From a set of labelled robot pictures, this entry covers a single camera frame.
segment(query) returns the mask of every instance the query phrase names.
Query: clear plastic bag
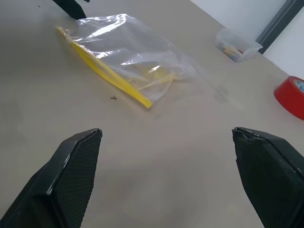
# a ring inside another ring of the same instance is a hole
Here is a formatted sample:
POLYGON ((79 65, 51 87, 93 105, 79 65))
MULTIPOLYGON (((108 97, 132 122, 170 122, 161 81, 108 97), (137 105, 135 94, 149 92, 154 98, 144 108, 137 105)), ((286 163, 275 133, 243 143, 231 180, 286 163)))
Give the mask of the clear plastic bag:
POLYGON ((97 74, 147 108, 174 80, 195 74, 173 44, 126 14, 80 19, 76 29, 57 29, 97 74))

